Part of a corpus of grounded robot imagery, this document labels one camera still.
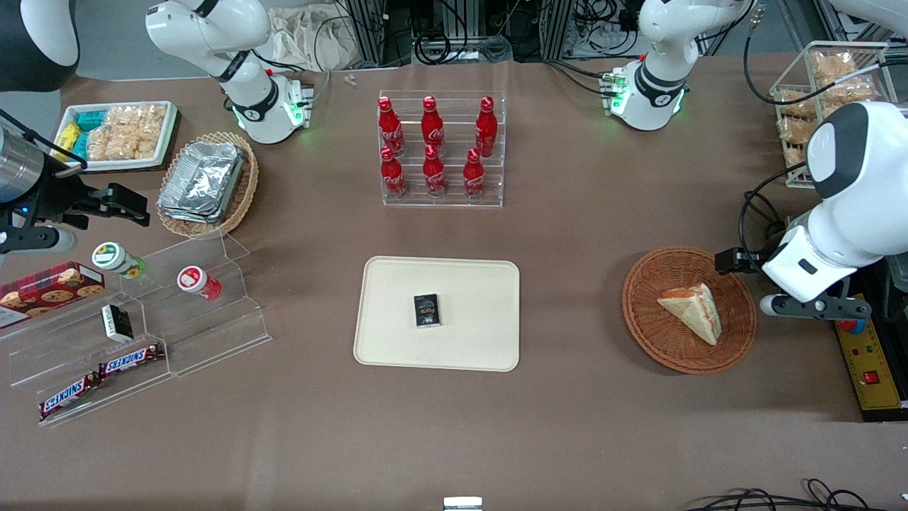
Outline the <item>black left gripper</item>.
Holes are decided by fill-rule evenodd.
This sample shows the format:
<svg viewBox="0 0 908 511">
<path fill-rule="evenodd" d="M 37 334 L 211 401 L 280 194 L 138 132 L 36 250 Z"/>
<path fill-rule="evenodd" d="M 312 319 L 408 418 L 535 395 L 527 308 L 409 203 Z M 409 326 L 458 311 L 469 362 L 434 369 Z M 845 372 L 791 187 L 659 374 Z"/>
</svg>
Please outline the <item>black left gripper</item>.
<svg viewBox="0 0 908 511">
<path fill-rule="evenodd" d="M 745 247 L 732 247 L 714 256 L 714 269 L 718 275 L 756 274 L 761 265 L 761 255 Z"/>
</svg>

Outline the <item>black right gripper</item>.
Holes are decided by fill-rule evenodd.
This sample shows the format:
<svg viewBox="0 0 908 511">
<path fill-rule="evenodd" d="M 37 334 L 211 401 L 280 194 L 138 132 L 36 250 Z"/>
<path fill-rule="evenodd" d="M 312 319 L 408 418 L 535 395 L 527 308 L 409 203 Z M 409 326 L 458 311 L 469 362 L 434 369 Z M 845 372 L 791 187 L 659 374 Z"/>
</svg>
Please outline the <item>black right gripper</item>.
<svg viewBox="0 0 908 511">
<path fill-rule="evenodd" d="M 75 172 L 58 177 L 58 170 L 46 166 L 32 188 L 32 225 L 69 224 L 87 230 L 89 217 L 121 218 L 149 227 L 145 195 L 117 183 L 97 189 L 84 184 Z"/>
</svg>

